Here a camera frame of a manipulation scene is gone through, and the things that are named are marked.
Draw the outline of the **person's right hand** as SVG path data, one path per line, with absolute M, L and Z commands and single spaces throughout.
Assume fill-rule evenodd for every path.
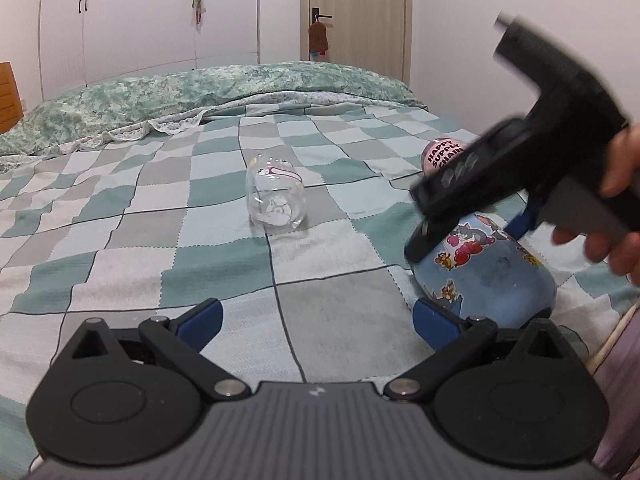
M 606 154 L 608 157 L 600 193 L 604 197 L 613 197 L 631 186 L 634 174 L 639 169 L 639 125 L 617 133 L 608 144 Z M 612 244 L 601 233 L 589 234 L 584 252 L 593 263 L 608 260 L 608 266 L 615 275 L 626 276 L 632 284 L 639 285 L 640 240 L 637 232 L 629 233 L 617 244 Z

